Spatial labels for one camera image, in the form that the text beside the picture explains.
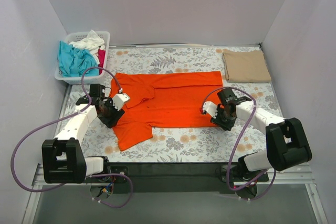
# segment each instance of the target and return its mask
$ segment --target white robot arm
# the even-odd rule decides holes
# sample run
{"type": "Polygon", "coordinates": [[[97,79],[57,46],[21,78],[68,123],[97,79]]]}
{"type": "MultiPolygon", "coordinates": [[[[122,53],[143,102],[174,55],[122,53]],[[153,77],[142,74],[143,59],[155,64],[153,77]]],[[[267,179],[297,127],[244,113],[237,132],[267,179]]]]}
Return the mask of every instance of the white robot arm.
{"type": "MultiPolygon", "coordinates": [[[[249,119],[255,107],[250,98],[238,98],[231,88],[217,95],[221,104],[205,102],[202,108],[203,113],[211,115],[211,122],[230,131],[236,118],[244,121],[249,119]]],[[[239,158],[238,166],[242,173],[270,168],[281,171],[311,160],[311,150],[298,119],[285,119],[257,108],[250,124],[266,136],[267,148],[239,158]],[[291,138],[291,141],[286,143],[284,136],[291,138]]]]}
{"type": "MultiPolygon", "coordinates": [[[[82,183],[87,176],[104,171],[108,162],[104,156],[84,158],[80,145],[90,124],[97,117],[107,126],[113,127],[124,114],[122,107],[130,98],[125,93],[117,93],[112,99],[105,99],[105,87],[100,84],[90,86],[92,104],[83,112],[72,117],[53,140],[45,140],[42,145],[44,177],[47,183],[82,183]]],[[[75,111],[88,105],[86,97],[76,103],[75,111]]]]}

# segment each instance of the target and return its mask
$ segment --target laundry basket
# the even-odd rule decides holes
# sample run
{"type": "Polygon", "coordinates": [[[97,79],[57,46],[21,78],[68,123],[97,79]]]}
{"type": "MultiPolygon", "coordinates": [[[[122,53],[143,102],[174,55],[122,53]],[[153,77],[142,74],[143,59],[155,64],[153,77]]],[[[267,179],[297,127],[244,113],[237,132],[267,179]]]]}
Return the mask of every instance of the laundry basket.
{"type": "MultiPolygon", "coordinates": [[[[95,31],[100,38],[102,38],[105,41],[105,59],[104,59],[104,64],[103,67],[106,67],[107,63],[107,57],[109,53],[109,44],[110,44],[110,33],[108,31],[95,31]]],[[[88,36],[88,31],[83,31],[80,33],[72,33],[68,34],[68,36],[65,38],[64,42],[70,43],[72,41],[78,42],[88,36]]],[[[84,77],[84,83],[85,84],[93,84],[93,83],[102,83],[103,82],[103,77],[104,77],[105,71],[103,71],[100,75],[98,76],[85,76],[84,77]]],[[[62,72],[59,70],[58,64],[55,70],[55,78],[57,80],[62,80],[65,81],[69,84],[81,84],[81,77],[63,77],[62,72]]]]}

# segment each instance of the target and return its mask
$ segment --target white wall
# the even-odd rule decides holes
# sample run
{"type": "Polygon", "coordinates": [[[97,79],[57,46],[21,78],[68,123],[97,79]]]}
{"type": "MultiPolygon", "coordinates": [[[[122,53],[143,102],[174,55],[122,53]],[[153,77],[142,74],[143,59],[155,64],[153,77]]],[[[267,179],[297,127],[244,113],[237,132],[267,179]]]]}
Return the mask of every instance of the white wall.
{"type": "Polygon", "coordinates": [[[264,40],[284,0],[50,0],[68,33],[107,30],[111,43],[248,45],[264,40]]]}
{"type": "MultiPolygon", "coordinates": [[[[65,37],[49,0],[0,0],[0,223],[21,223],[29,193],[10,173],[14,146],[28,131],[58,117],[65,85],[53,76],[58,41],[65,37]]],[[[30,186],[49,127],[27,139],[16,170],[30,186]]]]}
{"type": "Polygon", "coordinates": [[[329,223],[336,223],[335,43],[335,0],[286,0],[263,43],[284,115],[306,131],[329,223]]]}

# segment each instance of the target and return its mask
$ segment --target orange shirt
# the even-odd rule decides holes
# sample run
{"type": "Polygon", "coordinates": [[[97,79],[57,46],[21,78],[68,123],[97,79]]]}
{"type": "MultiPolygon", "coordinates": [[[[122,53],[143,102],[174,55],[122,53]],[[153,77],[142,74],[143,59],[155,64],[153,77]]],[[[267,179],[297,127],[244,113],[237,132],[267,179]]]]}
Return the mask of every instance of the orange shirt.
{"type": "MultiPolygon", "coordinates": [[[[152,127],[214,127],[209,115],[201,115],[202,101],[212,90],[222,87],[220,71],[169,74],[117,73],[123,92],[130,98],[125,114],[113,130],[124,151],[153,137],[152,127]]],[[[118,86],[111,81],[113,97],[118,86]]],[[[217,94],[208,101],[220,103],[217,94]]]]}

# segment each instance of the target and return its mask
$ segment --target beige folded garment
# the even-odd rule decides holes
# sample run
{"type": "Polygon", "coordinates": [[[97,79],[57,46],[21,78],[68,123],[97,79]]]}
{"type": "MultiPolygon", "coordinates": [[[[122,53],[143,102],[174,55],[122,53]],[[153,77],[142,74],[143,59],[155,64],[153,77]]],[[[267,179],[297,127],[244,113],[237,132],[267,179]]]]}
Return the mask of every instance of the beige folded garment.
{"type": "Polygon", "coordinates": [[[270,82],[264,54],[261,50],[252,52],[223,52],[225,76],[228,82],[270,82]]]}

